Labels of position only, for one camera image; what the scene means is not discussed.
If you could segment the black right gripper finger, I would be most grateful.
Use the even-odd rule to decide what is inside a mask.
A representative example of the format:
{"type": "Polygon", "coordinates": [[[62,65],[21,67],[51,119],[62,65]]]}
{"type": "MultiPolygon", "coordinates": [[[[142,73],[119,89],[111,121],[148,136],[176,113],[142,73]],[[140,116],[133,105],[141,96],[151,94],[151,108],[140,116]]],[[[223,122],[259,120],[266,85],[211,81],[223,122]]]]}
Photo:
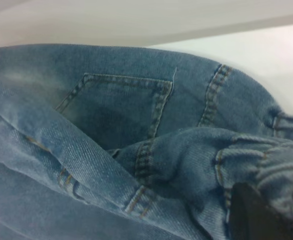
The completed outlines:
{"type": "Polygon", "coordinates": [[[293,240],[293,222],[281,216],[247,183],[232,187],[230,204],[232,240],[293,240]]]}

